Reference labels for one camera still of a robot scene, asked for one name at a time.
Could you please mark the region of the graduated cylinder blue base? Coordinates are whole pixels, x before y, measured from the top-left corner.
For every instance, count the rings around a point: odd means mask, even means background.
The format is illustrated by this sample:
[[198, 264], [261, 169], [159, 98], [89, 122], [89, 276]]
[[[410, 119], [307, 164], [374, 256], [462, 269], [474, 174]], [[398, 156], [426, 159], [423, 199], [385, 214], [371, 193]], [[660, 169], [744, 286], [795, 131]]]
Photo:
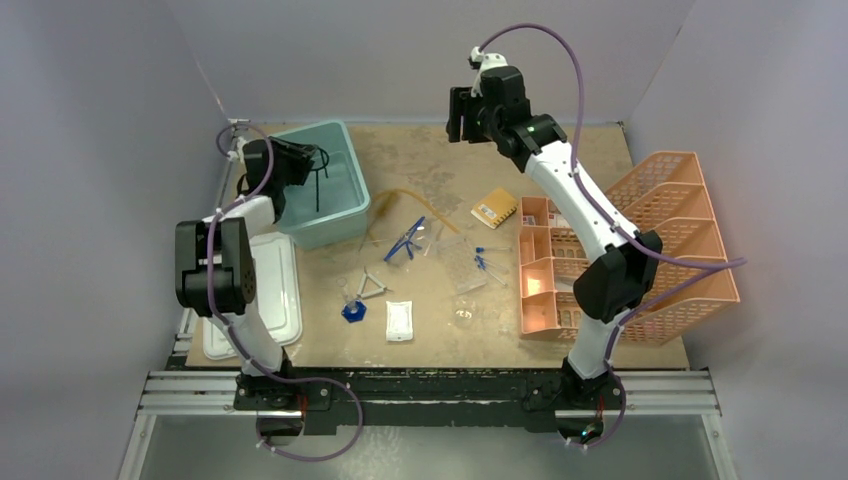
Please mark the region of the graduated cylinder blue base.
[[348, 323], [360, 322], [365, 318], [367, 308], [358, 296], [352, 295], [348, 289], [345, 278], [336, 280], [337, 286], [340, 288], [344, 305], [341, 310], [341, 316]]

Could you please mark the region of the clear petri dish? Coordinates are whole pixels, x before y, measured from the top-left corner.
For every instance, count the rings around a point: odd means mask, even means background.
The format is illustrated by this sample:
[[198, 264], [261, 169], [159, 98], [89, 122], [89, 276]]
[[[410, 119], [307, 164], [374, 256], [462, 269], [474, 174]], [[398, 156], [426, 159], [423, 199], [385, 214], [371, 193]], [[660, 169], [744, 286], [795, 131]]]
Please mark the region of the clear petri dish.
[[475, 300], [467, 296], [457, 296], [454, 300], [452, 325], [460, 329], [470, 328], [478, 317]]

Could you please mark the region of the black metal tripod ring stand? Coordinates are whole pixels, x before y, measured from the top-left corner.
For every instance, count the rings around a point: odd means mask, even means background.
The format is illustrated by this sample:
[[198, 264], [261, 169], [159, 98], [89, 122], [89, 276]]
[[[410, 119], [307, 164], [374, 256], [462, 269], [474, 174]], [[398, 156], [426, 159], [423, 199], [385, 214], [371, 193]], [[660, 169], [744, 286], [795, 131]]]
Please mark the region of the black metal tripod ring stand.
[[318, 213], [321, 208], [321, 177], [324, 177], [325, 179], [329, 178], [327, 168], [330, 162], [330, 155], [325, 149], [318, 145], [313, 145], [313, 148], [320, 157], [319, 164], [311, 169], [311, 171], [315, 173], [315, 212]]

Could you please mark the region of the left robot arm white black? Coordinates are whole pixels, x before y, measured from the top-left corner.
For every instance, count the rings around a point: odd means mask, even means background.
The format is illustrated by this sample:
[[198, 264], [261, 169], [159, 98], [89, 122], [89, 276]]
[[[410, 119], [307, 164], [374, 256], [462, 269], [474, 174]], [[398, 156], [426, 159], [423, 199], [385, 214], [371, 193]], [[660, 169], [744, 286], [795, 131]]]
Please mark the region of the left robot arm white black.
[[216, 326], [240, 358], [244, 375], [264, 377], [259, 395], [275, 409], [295, 402], [298, 382], [289, 372], [287, 353], [261, 318], [250, 240], [281, 219], [286, 188], [304, 185], [322, 168], [318, 153], [314, 145], [238, 138], [224, 156], [244, 165], [248, 189], [213, 215], [175, 228], [179, 304]]

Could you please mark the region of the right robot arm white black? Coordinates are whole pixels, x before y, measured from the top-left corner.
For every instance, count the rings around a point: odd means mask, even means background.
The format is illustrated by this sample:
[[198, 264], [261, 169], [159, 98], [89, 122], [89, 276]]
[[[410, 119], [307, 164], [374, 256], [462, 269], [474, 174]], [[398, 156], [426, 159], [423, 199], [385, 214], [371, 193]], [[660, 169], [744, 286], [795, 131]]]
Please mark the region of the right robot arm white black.
[[450, 90], [446, 133], [451, 143], [492, 142], [502, 156], [553, 201], [576, 234], [589, 266], [573, 294], [583, 312], [564, 360], [564, 399], [584, 407], [601, 391], [619, 322], [652, 289], [662, 241], [642, 233], [603, 195], [575, 157], [576, 143], [548, 114], [534, 115], [520, 70], [503, 62], [472, 64], [469, 87]]

